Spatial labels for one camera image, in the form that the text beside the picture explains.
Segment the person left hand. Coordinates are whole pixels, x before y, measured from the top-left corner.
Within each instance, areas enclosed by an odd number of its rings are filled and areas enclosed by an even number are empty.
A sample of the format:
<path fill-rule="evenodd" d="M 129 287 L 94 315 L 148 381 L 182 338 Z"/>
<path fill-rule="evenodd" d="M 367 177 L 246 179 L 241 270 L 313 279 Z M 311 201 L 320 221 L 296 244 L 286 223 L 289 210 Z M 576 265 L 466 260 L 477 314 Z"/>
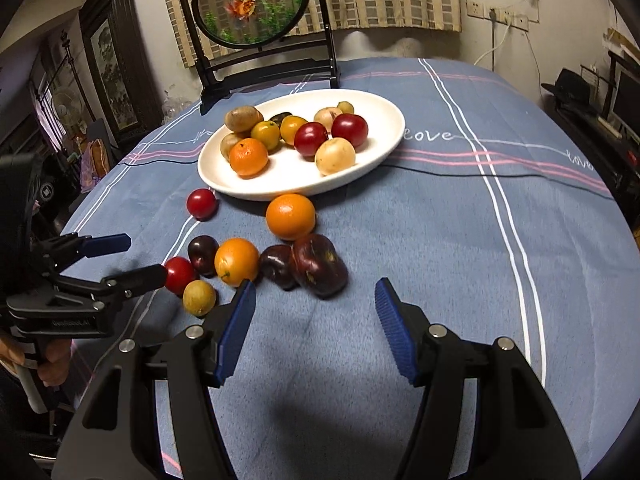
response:
<path fill-rule="evenodd" d="M 51 341 L 43 351 L 43 362 L 38 365 L 38 376 L 47 387 L 63 385 L 70 371 L 69 339 Z M 25 363 L 25 355 L 18 343 L 9 336 L 1 335 L 1 364 L 12 374 Z"/>

